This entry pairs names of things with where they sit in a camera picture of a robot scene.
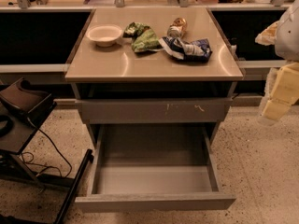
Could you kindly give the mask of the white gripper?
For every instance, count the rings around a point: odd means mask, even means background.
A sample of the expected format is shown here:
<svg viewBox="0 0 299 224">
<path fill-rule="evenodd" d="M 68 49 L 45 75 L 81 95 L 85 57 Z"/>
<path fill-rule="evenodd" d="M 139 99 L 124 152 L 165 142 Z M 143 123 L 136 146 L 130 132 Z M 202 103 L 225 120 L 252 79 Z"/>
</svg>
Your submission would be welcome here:
<svg viewBox="0 0 299 224">
<path fill-rule="evenodd" d="M 259 33 L 255 42 L 274 45 L 277 56 L 299 61 L 299 0 L 280 17 Z M 271 68 L 265 83 L 264 97 L 259 106 L 258 121 L 272 126 L 278 122 L 299 100 L 299 63 L 288 63 L 280 68 Z"/>
</svg>

